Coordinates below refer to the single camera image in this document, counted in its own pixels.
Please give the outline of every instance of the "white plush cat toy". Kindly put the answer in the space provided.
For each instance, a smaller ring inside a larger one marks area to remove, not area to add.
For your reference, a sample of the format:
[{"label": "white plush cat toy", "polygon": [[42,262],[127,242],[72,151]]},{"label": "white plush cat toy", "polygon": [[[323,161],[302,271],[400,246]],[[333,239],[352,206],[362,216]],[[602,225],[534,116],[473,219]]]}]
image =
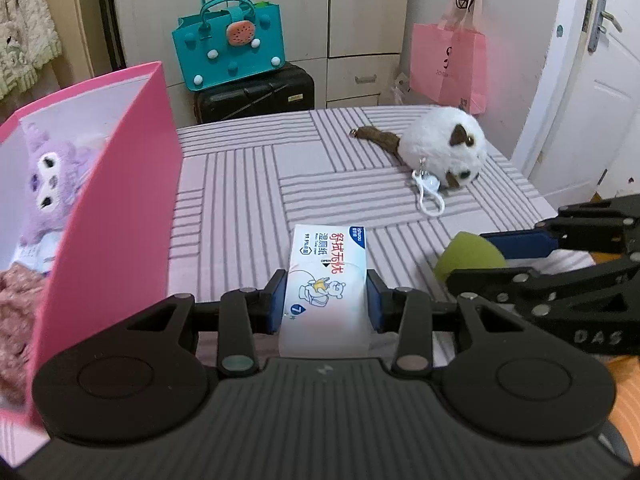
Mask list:
[{"label": "white plush cat toy", "polygon": [[486,160],[486,139],[476,118],[459,108],[428,108],[402,136],[382,132],[373,126],[352,130],[358,139],[375,142],[385,151],[399,156],[414,170],[413,178],[422,194],[427,192],[439,204],[438,213],[422,210],[429,216],[439,216],[444,201],[437,193],[439,184],[462,187],[476,179]]}]

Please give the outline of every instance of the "brown plush tail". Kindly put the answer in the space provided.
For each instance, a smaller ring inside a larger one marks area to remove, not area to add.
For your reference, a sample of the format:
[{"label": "brown plush tail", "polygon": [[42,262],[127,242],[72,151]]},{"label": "brown plush tail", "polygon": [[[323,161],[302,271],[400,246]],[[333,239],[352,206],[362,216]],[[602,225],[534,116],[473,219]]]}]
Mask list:
[{"label": "brown plush tail", "polygon": [[357,130],[352,130],[351,135],[356,139],[366,139],[375,142],[386,152],[398,156],[400,137],[392,132],[383,132],[373,126],[361,126]]}]

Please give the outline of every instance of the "pink shopping bag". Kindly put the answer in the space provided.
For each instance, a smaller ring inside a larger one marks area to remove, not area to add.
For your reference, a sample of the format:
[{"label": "pink shopping bag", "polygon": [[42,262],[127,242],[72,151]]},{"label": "pink shopping bag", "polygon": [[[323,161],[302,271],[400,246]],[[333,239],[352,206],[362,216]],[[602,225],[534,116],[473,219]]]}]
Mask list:
[{"label": "pink shopping bag", "polygon": [[411,42],[409,85],[441,105],[470,114],[486,108],[486,38],[476,23],[482,0],[458,10],[449,0],[439,23],[416,23]]}]

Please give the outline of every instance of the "wet wipes package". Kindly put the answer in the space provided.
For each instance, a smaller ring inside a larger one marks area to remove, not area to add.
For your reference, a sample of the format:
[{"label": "wet wipes package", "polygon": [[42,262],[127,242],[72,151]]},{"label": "wet wipes package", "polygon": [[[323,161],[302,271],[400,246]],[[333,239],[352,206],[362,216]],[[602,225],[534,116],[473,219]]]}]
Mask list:
[{"label": "wet wipes package", "polygon": [[280,355],[366,356],[372,332],[366,277],[363,227],[297,225],[280,328]]}]

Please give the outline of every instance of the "bed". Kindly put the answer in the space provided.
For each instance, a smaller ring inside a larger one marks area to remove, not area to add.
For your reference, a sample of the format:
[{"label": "bed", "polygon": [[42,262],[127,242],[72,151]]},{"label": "bed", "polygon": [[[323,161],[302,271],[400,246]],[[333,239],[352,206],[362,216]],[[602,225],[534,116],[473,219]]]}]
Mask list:
[{"label": "bed", "polygon": [[[459,231],[528,229],[555,210],[493,146],[479,178],[448,192],[429,219],[416,206],[409,170],[379,147],[349,136],[372,124],[402,131],[425,107],[331,108],[203,124],[178,131],[184,152],[175,206],[169,294],[215,301],[227,290],[262,288],[288,268],[296,224],[367,229],[368,267],[388,286],[449,297],[433,275]],[[555,251],[526,262],[542,272],[593,263],[587,253]],[[374,335],[370,354],[389,359],[395,334]],[[453,358],[449,335],[434,335],[434,362]],[[261,361],[278,354],[277,336],[256,336]],[[216,335],[201,334],[198,357],[214,364]]]}]

